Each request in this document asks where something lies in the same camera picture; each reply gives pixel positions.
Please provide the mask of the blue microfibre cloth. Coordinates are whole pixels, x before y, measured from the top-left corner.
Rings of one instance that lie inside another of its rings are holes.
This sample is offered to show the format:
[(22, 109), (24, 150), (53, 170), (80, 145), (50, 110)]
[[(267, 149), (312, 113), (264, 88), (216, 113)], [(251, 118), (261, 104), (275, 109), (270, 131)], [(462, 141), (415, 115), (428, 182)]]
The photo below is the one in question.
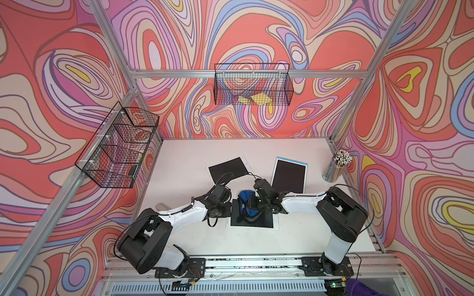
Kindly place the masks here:
[(261, 211), (254, 210), (250, 207), (251, 196), (255, 195), (252, 190), (241, 191), (237, 201), (239, 203), (239, 212), (237, 222), (255, 223), (261, 216)]

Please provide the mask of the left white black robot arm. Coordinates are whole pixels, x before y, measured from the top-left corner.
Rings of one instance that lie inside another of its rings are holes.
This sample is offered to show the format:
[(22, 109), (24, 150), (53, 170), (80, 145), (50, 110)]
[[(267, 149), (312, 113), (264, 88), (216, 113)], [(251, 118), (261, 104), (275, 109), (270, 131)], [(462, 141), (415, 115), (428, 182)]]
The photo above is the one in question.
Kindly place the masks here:
[(200, 267), (191, 266), (190, 256), (178, 245), (169, 245), (168, 240), (172, 233), (190, 225), (229, 217), (231, 197), (226, 185), (214, 185), (187, 205), (160, 212), (147, 208), (121, 234), (117, 250), (141, 275), (156, 270), (168, 277), (200, 277)]

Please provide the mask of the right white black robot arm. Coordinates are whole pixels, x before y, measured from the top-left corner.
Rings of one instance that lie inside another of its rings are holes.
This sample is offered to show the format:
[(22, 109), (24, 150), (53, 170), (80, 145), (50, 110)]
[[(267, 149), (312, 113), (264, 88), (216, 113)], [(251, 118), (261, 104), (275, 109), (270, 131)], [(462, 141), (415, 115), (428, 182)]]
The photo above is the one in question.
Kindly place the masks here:
[(322, 217), (332, 232), (320, 259), (322, 265), (342, 263), (369, 217), (368, 211), (338, 185), (319, 194), (296, 194), (278, 192), (267, 180), (256, 178), (254, 189), (248, 202), (253, 210), (274, 215), (307, 213)]

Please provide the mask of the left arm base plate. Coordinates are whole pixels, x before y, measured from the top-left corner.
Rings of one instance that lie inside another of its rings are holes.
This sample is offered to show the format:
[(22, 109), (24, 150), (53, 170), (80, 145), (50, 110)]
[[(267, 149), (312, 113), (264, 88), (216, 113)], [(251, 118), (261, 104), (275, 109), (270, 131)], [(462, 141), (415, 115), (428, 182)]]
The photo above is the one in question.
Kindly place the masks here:
[(155, 278), (160, 279), (201, 279), (206, 274), (205, 258), (185, 259), (176, 270), (156, 268)]

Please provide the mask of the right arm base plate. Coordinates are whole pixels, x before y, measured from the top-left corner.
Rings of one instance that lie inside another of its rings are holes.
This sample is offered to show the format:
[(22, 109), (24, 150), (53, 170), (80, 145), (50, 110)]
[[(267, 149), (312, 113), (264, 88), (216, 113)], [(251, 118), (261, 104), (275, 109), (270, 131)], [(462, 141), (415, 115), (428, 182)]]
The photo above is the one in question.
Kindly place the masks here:
[(344, 257), (341, 263), (333, 263), (325, 257), (302, 257), (301, 265), (298, 266), (307, 277), (340, 277), (351, 278), (354, 270), (348, 257)]

